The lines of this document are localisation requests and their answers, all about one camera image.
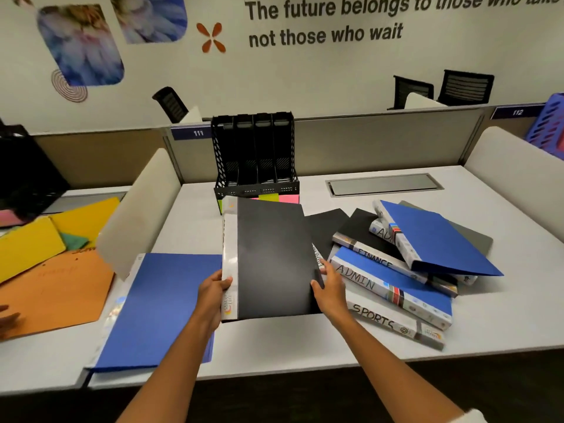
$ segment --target flower picture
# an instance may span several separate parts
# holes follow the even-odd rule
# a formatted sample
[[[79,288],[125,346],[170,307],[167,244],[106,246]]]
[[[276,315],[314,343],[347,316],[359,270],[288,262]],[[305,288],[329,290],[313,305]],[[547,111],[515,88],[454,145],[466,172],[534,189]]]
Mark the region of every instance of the flower picture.
[[[121,56],[99,4],[44,7],[37,26],[70,86],[122,81]]]
[[[184,0],[111,1],[129,44],[175,42],[186,32]]]

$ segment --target black office chair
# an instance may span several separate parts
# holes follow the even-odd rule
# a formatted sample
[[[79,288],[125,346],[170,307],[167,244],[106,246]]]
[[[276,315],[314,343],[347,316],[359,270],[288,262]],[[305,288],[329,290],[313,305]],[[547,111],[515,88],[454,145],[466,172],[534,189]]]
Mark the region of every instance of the black office chair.
[[[494,78],[490,74],[445,70],[437,101],[448,106],[487,104]]]
[[[153,95],[172,123],[180,123],[184,116],[188,114],[188,109],[170,86],[163,87]]]
[[[418,82],[410,78],[394,76],[395,78],[395,95],[394,107],[388,108],[390,110],[401,110],[405,108],[405,101],[407,95],[411,92],[418,93],[426,98],[433,99],[434,86],[430,83]]]

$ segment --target yellow sticky note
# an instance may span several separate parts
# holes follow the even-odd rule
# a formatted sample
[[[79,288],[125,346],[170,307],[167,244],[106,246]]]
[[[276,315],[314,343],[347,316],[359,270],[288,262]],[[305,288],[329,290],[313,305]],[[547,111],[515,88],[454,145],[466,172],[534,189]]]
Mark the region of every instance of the yellow sticky note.
[[[261,194],[260,196],[258,196],[259,200],[268,200],[269,202],[278,202],[280,201],[280,198],[278,196],[278,193],[272,193],[272,194]]]
[[[117,197],[102,200],[92,205],[82,206],[71,211],[51,216],[55,227],[61,233],[87,237],[87,248],[96,245],[96,238],[116,210],[120,200]]]
[[[67,248],[48,216],[0,237],[0,284]]]

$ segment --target floor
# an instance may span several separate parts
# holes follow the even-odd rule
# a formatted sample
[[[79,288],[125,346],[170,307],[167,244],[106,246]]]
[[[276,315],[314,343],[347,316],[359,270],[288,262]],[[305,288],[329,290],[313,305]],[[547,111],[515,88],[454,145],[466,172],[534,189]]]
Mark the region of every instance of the floor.
[[[414,362],[412,368],[489,423],[563,422],[564,350]],[[2,423],[111,423],[137,389],[0,398]],[[189,423],[391,422],[358,367],[201,381]]]

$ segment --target black file organizer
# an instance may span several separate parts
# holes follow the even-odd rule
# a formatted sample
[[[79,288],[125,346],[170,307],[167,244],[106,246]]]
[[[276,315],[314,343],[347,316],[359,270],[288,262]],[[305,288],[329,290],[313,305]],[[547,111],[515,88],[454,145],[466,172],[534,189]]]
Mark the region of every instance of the black file organizer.
[[[0,120],[0,210],[32,221],[70,186],[22,125]]]
[[[222,115],[211,121],[217,200],[300,193],[292,113]]]

